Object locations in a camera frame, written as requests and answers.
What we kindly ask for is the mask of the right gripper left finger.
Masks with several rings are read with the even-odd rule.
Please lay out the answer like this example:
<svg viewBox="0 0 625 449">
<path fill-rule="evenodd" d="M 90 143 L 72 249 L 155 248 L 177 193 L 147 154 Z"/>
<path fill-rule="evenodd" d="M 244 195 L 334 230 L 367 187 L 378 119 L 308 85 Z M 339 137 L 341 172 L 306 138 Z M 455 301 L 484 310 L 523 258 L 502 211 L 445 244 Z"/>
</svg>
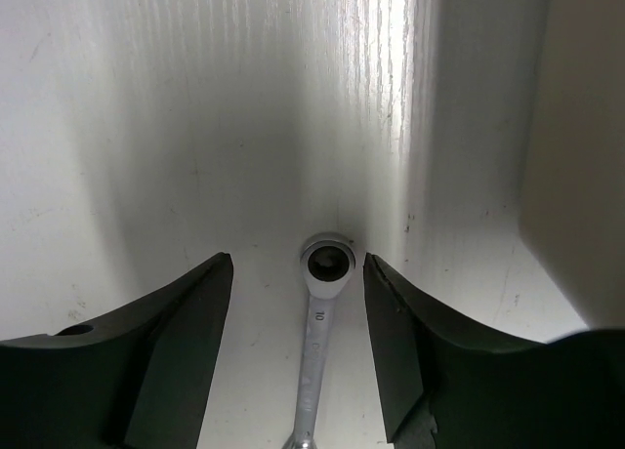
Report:
<svg viewBox="0 0 625 449">
<path fill-rule="evenodd" d="M 55 335 L 1 345 L 5 448 L 193 448 L 233 280 L 220 253 Z"/>
</svg>

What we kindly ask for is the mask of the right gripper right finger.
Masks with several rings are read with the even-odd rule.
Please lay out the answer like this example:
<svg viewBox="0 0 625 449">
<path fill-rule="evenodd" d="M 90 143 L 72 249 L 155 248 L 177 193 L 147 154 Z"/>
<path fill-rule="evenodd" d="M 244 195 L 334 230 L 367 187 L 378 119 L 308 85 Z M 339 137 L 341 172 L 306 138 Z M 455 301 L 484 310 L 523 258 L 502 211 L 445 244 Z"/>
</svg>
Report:
<svg viewBox="0 0 625 449">
<path fill-rule="evenodd" d="M 380 257 L 364 297 L 387 440 L 396 448 L 620 448 L 624 333 L 541 344 L 488 327 Z"/>
</svg>

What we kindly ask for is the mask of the beige cantilever toolbox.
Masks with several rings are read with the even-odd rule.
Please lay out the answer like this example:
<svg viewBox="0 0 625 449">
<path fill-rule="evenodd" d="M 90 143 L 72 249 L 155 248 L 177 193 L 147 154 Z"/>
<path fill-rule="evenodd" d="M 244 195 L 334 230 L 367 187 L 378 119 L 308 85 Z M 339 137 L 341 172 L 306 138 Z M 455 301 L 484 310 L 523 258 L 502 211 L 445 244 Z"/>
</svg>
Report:
<svg viewBox="0 0 625 449">
<path fill-rule="evenodd" d="M 624 0 L 550 0 L 521 237 L 583 321 L 624 324 Z"/>
</svg>

